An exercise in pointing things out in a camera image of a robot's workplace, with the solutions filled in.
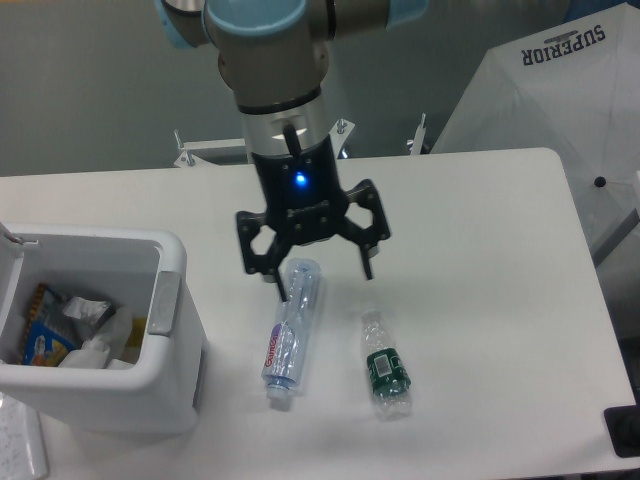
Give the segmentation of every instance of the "white trash bin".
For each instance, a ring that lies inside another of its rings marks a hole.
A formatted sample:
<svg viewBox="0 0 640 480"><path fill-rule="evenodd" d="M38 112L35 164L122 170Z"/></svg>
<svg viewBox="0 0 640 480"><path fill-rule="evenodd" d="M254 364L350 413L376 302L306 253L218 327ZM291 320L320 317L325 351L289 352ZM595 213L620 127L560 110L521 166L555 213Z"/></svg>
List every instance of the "white trash bin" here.
<svg viewBox="0 0 640 480"><path fill-rule="evenodd" d="M0 391L74 427L181 433L197 421L207 339L185 282L186 251L162 231L0 224ZM7 237L18 237L10 240ZM129 369L24 366L29 306L45 283L100 294L147 317Z"/></svg>

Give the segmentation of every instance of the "crushed plastic bottle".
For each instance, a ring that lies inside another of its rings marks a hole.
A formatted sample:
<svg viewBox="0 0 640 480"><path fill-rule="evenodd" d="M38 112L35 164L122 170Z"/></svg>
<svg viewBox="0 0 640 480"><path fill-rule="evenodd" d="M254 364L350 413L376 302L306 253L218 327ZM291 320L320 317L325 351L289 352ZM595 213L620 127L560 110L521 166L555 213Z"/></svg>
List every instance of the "crushed plastic bottle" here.
<svg viewBox="0 0 640 480"><path fill-rule="evenodd" d="M271 400L286 401L300 385L320 276L320 266L312 260L291 259L287 264L284 283L289 300L278 305L262 369Z"/></svg>
<svg viewBox="0 0 640 480"><path fill-rule="evenodd" d="M396 351L395 342L382 321L380 310L368 307L362 313L362 345L369 370L371 392L384 419L411 413L411 379Z"/></svg>

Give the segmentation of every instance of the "green bottle label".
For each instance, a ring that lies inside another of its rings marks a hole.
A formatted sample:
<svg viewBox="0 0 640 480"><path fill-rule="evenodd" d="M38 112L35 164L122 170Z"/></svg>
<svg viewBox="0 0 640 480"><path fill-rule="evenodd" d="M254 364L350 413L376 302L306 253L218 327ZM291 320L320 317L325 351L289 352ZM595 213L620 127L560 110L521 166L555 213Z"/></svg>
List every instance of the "green bottle label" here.
<svg viewBox="0 0 640 480"><path fill-rule="evenodd" d="M384 396L399 395L411 385L411 379L395 348L386 348L369 355L367 368L374 394L382 392Z"/></svg>

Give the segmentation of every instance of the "umbrella text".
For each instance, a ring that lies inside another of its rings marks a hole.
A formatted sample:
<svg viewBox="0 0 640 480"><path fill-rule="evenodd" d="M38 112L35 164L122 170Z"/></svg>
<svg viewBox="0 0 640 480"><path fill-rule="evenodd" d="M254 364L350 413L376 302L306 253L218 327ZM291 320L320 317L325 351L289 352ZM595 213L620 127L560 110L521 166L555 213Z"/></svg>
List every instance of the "umbrella text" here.
<svg viewBox="0 0 640 480"><path fill-rule="evenodd" d="M602 42L607 38L602 26L596 25L591 30L578 33L575 38L570 38L566 42L558 43L552 47L536 48L534 50L522 50L522 63L528 67L535 64L548 62L556 58L579 52L586 47Z"/></svg>

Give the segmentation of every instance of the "white table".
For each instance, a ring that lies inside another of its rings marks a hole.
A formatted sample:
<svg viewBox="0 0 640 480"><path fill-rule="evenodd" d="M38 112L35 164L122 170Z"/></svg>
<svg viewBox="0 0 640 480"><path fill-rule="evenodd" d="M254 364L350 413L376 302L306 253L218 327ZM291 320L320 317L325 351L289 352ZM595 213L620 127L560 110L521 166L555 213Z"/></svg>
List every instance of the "white table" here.
<svg viewBox="0 0 640 480"><path fill-rule="evenodd" d="M340 239L303 395L270 410L260 369L275 287L243 273L234 212L263 209L252 167L0 179L0 219L168 229L211 342L200 422L109 436L43 418L54 479L502 479L625 469L602 412L633 402L558 158L548 150L348 160L393 237L365 282ZM377 298L413 380L411 417L368 397L359 305Z"/></svg>

